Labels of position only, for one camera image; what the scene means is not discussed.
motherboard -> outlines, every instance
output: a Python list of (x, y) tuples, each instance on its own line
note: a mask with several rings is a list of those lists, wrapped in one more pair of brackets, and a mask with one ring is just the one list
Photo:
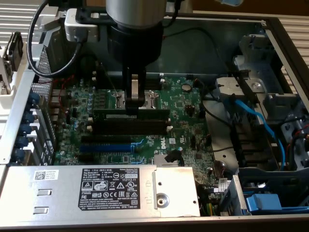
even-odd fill
[[(67, 87), (70, 106), (57, 128), (54, 165), (178, 166), (177, 161), (164, 160), (169, 152), (178, 150), (184, 165), (193, 167), (197, 182), (215, 184), (211, 137), (200, 106), (199, 89), (193, 86), (193, 81), (185, 77), (165, 77), (161, 90), (145, 92), (146, 101), (140, 111), (151, 120), (139, 121), (128, 128), (130, 131), (123, 127), (136, 118), (123, 114), (122, 90), (96, 89), (83, 80)], [(165, 126), (160, 134), (162, 121)], [(148, 128), (156, 133), (145, 134)]]

metal chassis frame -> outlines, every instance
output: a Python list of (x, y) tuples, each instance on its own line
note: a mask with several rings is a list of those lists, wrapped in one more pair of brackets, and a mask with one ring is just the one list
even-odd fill
[[(241, 20), (264, 20), (266, 22), (265, 27), (271, 32), (278, 48), (281, 50), (284, 58), (286, 59), (286, 67), (290, 70), (292, 76), (292, 81), (295, 86), (301, 87), (297, 89), (300, 95), (302, 95), (307, 108), (309, 108), (309, 69), (307, 68), (304, 60), (297, 51), (295, 45), (290, 39), (289, 35), (285, 31), (283, 25), (276, 17), (251, 17), (251, 16), (241, 16), (241, 15), (222, 15), (222, 14), (180, 14), (179, 17), (185, 18), (210, 18), (210, 19), (241, 19)], [(19, 99), (19, 95), (25, 94), (25, 89), (19, 89), (20, 93), (17, 93), (16, 99)], [(5, 181), (5, 176), (7, 172), (7, 167), (5, 165), (0, 165), (0, 187)], [(109, 224), (95, 224), (94, 221), (88, 221), (88, 224), (82, 224), (81, 222), (76, 222), (74, 225), (63, 225), (53, 226), (53, 225), (40, 225), (39, 222), (36, 226), (31, 226), (31, 223), (24, 222), (20, 225), (16, 225), (15, 228), (7, 229), (36, 229), (37, 231), (57, 230), (57, 231), (140, 231), (147, 229), (148, 231), (169, 231), (169, 230), (179, 230), (188, 231), (194, 229), (207, 229), (207, 230), (217, 230), (222, 227), (228, 228), (229, 231), (239, 231), (240, 229), (250, 229), (250, 231), (261, 231), (261, 230), (280, 230), (285, 231), (291, 226), (295, 226), (292, 222), (296, 222), (299, 227), (308, 225), (309, 216), (307, 215), (280, 215), (280, 216), (243, 216), (243, 217), (188, 217), (188, 218), (144, 218), (144, 219), (126, 219), (122, 220), (121, 223), (117, 221), (110, 221)]]

power supply label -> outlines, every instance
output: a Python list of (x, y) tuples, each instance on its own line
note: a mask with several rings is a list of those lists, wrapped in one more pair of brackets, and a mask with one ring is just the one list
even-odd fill
[(140, 169), (83, 169), (78, 207), (83, 211), (140, 209)]

barcode sticker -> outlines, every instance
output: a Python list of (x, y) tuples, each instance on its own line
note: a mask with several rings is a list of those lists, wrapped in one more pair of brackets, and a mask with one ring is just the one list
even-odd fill
[(170, 138), (169, 139), (169, 144), (176, 144), (176, 139)]
[(219, 192), (224, 192), (228, 187), (227, 178), (219, 179)]
[(34, 180), (58, 180), (59, 170), (39, 170), (34, 172)]

green circuit board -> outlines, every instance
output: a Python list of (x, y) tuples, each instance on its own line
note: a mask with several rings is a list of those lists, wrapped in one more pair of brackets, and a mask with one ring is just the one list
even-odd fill
[[(66, 90), (70, 92), (73, 107), (77, 109), (77, 117), (73, 122), (63, 127), (58, 127), (57, 142), (58, 148), (54, 165), (89, 165), (89, 164), (155, 164), (155, 155), (167, 155), (168, 152), (179, 149), (185, 166), (193, 167), (195, 178), (199, 183), (216, 183), (215, 175), (207, 176), (207, 168), (213, 166), (212, 152), (208, 152), (211, 147), (206, 147), (201, 143), (200, 149), (191, 147), (191, 138), (195, 136), (199, 144), (208, 135), (208, 127), (205, 118), (199, 118), (200, 94), (197, 88), (185, 92), (183, 85), (193, 86), (192, 81), (185, 77), (166, 77), (163, 89), (154, 91), (157, 94), (155, 107), (157, 109), (170, 109), (170, 131), (166, 135), (131, 135), (133, 141), (140, 143), (135, 152), (107, 152), (91, 154), (94, 160), (91, 162), (80, 161), (81, 137), (90, 136), (87, 130), (89, 111), (87, 110), (89, 94), (93, 97), (93, 109), (115, 109), (116, 95), (121, 90), (92, 90), (91, 86), (72, 86)], [(194, 107), (193, 114), (190, 116), (186, 111), (186, 106)]]

